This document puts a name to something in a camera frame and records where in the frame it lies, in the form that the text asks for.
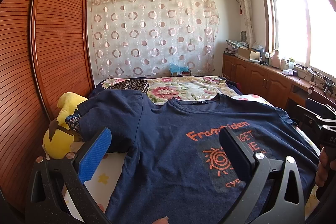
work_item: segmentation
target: metal screw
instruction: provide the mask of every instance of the metal screw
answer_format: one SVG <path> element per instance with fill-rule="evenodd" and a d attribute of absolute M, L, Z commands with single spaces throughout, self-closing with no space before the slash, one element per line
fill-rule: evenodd
<path fill-rule="evenodd" d="M 73 159 L 74 157 L 75 157 L 75 153 L 73 153 L 73 152 L 69 152 L 67 154 L 67 159 L 69 159 L 69 160 Z"/>
<path fill-rule="evenodd" d="M 37 157 L 37 159 L 36 159 L 36 162 L 39 164 L 40 162 L 42 162 L 43 161 L 43 157 L 42 156 L 39 156 L 39 157 Z"/>
<path fill-rule="evenodd" d="M 256 157 L 257 159 L 260 159 L 260 160 L 262 160 L 263 158 L 265 158 L 264 154 L 261 153 L 261 152 L 256 153 L 256 154 L 255 154 L 255 157 Z"/>
<path fill-rule="evenodd" d="M 294 160 L 294 158 L 293 158 L 293 157 L 291 157 L 291 156 L 288 156 L 288 157 L 287 157 L 287 161 L 288 161 L 290 164 L 293 164 L 293 163 L 295 163 L 295 160 Z"/>

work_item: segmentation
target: white bed sheet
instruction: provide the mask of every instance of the white bed sheet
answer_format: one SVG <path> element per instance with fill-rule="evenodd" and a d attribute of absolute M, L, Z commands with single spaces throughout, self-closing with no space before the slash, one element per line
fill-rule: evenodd
<path fill-rule="evenodd" d="M 263 104 L 271 105 L 268 101 L 263 99 L 258 95 L 240 95 L 232 97 L 236 100 L 248 100 L 248 101 L 257 101 Z M 298 127 L 296 130 L 303 136 L 303 138 L 312 146 L 317 155 L 320 155 L 320 151 L 317 146 L 301 131 Z M 92 179 L 84 183 L 93 199 L 97 202 L 98 206 L 103 212 L 105 212 L 106 207 L 109 203 L 110 196 L 117 184 L 119 176 L 121 174 L 122 166 L 124 163 L 126 153 L 110 153 L 106 154 L 103 160 L 100 162 L 96 172 L 94 173 Z M 317 186 L 315 186 L 311 192 L 310 198 L 305 207 L 305 217 L 307 218 L 310 213 L 318 205 L 319 201 L 315 196 Z M 72 214 L 73 217 L 83 221 L 79 215 L 69 192 L 66 191 L 64 195 L 64 200 Z"/>

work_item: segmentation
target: t-shirt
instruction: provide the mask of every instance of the t-shirt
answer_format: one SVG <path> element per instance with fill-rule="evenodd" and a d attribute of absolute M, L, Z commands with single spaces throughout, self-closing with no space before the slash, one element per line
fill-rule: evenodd
<path fill-rule="evenodd" d="M 112 132 L 108 152 L 127 152 L 105 212 L 114 224 L 150 224 L 165 216 L 170 224 L 218 223 L 246 185 L 219 143 L 224 127 L 252 154 L 294 157 L 305 196 L 314 183 L 318 157 L 276 107 L 223 94 L 206 102 L 173 98 L 157 106 L 139 91 L 105 90 L 78 110 L 84 141 L 106 126 Z"/>

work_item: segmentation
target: window curtain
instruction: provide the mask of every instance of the window curtain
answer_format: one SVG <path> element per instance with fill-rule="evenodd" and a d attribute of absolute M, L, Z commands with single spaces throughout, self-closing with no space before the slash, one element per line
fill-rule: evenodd
<path fill-rule="evenodd" d="M 249 46 L 252 47 L 252 45 L 255 42 L 255 36 L 252 29 L 252 9 L 251 9 L 251 0 L 239 0 L 241 10 L 243 12 L 244 16 L 244 22 L 246 26 L 246 36 L 247 36 L 247 42 L 249 43 Z"/>
<path fill-rule="evenodd" d="M 161 77 L 171 64 L 193 75 L 214 70 L 213 0 L 89 0 L 88 6 L 100 77 Z"/>

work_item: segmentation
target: stuffed animal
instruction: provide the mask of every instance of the stuffed animal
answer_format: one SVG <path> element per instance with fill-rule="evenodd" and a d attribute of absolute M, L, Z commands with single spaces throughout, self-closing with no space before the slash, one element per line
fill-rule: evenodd
<path fill-rule="evenodd" d="M 44 134 L 43 146 L 48 155 L 54 159 L 62 159 L 67 153 L 73 151 L 71 144 L 74 142 L 74 136 L 69 134 L 69 126 L 65 122 L 66 117 L 72 115 L 77 109 L 77 105 L 86 101 L 82 97 L 73 92 L 64 93 L 58 100 L 57 107 L 60 108 L 58 117 L 50 123 L 49 129 Z M 55 134 L 49 138 L 49 130 Z"/>

